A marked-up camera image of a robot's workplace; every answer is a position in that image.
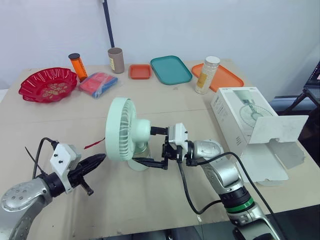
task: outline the small fan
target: small fan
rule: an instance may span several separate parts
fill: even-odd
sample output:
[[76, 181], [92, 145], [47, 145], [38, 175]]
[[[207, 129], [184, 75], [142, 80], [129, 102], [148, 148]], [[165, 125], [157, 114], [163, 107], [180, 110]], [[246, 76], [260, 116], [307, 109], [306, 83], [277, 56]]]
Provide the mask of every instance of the small fan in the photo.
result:
[[254, 128], [259, 117], [272, 116], [265, 108], [255, 104], [248, 90], [234, 90], [235, 95], [244, 104], [239, 110], [241, 119], [250, 127]]
[[105, 126], [105, 149], [113, 161], [128, 161], [136, 171], [147, 167], [132, 160], [135, 152], [148, 151], [151, 123], [137, 119], [136, 107], [131, 99], [116, 97], [109, 108]]

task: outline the beige table surface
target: beige table surface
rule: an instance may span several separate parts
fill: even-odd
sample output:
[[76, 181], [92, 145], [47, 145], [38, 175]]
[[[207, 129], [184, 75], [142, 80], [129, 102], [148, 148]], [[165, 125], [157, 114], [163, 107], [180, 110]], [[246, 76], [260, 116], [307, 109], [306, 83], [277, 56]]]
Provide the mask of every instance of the beige table surface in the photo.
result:
[[[200, 61], [189, 61], [189, 69]], [[221, 64], [250, 86], [244, 74], [230, 59]], [[148, 80], [132, 80], [128, 71], [117, 75], [119, 83], [99, 99], [74, 90], [71, 96], [51, 104], [26, 102], [18, 95], [20, 83], [39, 69], [22, 71], [0, 103], [0, 193], [12, 185], [31, 179], [33, 162], [24, 150], [27, 146], [36, 154], [42, 137], [75, 145], [88, 157], [105, 153], [101, 143], [87, 150], [85, 145], [104, 137], [109, 106], [114, 97], [131, 98], [140, 118], [149, 119], [152, 126], [168, 127], [183, 122], [189, 139], [214, 139], [228, 146], [210, 108], [214, 93], [199, 95], [194, 91], [196, 78], [179, 85], [164, 85], [153, 74]], [[98, 71], [111, 74], [108, 65], [87, 66], [88, 74]], [[163, 136], [152, 136], [150, 149], [161, 160]], [[320, 169], [304, 150], [304, 163], [287, 170], [289, 180], [282, 186], [258, 185], [275, 212], [298, 209], [320, 203]], [[39, 164], [51, 173], [49, 159], [52, 149], [45, 144]], [[206, 179], [201, 167], [184, 167], [189, 192], [200, 209], [219, 199]], [[169, 161], [168, 170], [149, 168], [143, 172], [131, 170], [126, 162], [112, 162], [107, 158], [85, 179], [94, 189], [87, 196], [81, 187], [73, 193], [53, 199], [35, 219], [28, 239], [88, 239], [121, 234], [177, 228], [203, 223], [227, 221], [221, 203], [204, 214], [194, 214], [186, 200], [177, 164]], [[246, 184], [253, 198], [267, 212], [253, 188]]]

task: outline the jar label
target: jar label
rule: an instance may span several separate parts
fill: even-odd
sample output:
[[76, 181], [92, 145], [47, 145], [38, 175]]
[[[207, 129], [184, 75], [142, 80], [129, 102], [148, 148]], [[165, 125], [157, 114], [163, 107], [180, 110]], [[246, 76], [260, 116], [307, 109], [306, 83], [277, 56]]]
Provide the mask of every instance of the jar label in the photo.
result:
[[115, 64], [114, 64], [114, 59], [109, 57], [109, 60], [110, 60], [110, 67], [112, 68], [112, 70], [114, 71], [115, 70]]
[[198, 78], [198, 81], [196, 82], [196, 85], [199, 87], [199, 88], [202, 88], [206, 82], [206, 79], [207, 79], [207, 74], [204, 74], [203, 72], [201, 72], [199, 78]]

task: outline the black pole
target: black pole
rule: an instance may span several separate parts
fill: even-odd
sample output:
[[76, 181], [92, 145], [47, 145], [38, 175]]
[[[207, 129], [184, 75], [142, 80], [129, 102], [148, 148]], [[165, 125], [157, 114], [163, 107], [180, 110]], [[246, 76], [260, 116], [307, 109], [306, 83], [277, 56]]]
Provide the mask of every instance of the black pole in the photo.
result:
[[115, 43], [114, 43], [114, 37], [113, 37], [113, 35], [112, 35], [111, 22], [110, 22], [110, 15], [109, 15], [109, 9], [108, 9], [107, 0], [104, 0], [104, 2], [102, 3], [102, 5], [103, 5], [103, 10], [104, 10], [106, 27], [108, 28], [108, 33], [109, 33], [109, 38], [110, 38], [110, 44], [111, 44], [111, 47], [114, 48], [114, 47], [115, 47]]

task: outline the red plate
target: red plate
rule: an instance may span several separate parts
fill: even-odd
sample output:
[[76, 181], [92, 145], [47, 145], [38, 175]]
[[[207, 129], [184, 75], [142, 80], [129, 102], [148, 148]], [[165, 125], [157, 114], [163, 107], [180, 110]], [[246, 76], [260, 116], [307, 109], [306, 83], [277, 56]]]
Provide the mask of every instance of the red plate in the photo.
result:
[[68, 96], [77, 85], [77, 75], [68, 68], [53, 67], [30, 75], [19, 94], [29, 102], [51, 103]]

